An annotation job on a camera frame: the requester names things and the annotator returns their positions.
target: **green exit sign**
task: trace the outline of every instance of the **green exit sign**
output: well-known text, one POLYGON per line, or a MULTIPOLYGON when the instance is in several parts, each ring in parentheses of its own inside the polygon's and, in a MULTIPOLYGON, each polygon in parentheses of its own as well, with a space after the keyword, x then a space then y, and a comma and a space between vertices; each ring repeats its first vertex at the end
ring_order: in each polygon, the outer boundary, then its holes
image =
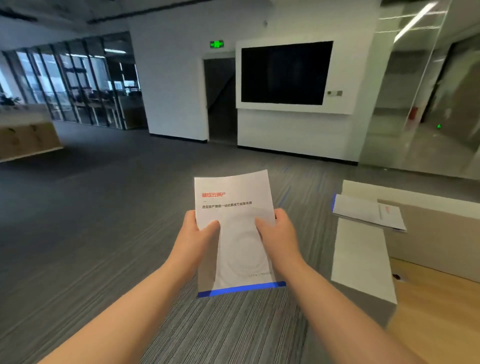
POLYGON ((210 42, 210 48, 223 48, 223 40, 214 40, 210 42))

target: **paper document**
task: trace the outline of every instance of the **paper document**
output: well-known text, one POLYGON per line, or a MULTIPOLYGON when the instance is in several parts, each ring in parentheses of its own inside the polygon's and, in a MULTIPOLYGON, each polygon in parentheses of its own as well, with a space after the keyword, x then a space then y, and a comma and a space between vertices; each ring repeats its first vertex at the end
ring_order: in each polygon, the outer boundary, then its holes
POLYGON ((273 270, 255 217, 275 224, 266 170, 240 176, 195 178, 195 215, 203 229, 220 222, 218 244, 198 268, 198 297, 285 286, 273 270))
POLYGON ((336 215, 407 231, 400 208, 337 194, 332 212, 336 215))

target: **striped carpet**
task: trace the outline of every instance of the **striped carpet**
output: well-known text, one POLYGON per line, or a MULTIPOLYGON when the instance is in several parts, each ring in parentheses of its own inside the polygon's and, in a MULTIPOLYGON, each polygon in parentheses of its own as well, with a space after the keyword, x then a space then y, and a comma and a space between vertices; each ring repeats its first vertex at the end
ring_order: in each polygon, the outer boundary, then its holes
MULTIPOLYGON (((35 363, 168 256, 194 176, 268 169, 275 206, 329 276, 344 179, 480 200, 472 181, 57 123, 66 148, 0 165, 0 363, 35 363)), ((299 363, 306 320, 286 288, 197 299, 188 283, 142 363, 299 363)))

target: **forearm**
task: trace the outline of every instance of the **forearm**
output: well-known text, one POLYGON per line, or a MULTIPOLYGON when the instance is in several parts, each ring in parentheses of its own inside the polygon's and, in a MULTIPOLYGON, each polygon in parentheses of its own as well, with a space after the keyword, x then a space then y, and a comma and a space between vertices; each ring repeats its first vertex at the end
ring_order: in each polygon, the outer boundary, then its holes
POLYGON ((184 282, 183 274, 167 261, 41 364, 138 363, 184 282))
POLYGON ((286 280, 335 363, 424 363, 305 262, 298 260, 286 280))

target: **tv screen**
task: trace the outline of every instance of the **tv screen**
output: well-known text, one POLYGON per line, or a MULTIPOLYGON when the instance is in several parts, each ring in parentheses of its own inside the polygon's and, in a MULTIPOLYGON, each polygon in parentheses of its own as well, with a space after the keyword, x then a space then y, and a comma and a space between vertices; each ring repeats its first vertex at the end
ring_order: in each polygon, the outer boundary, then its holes
POLYGON ((322 105, 333 41, 243 48, 241 100, 322 105))

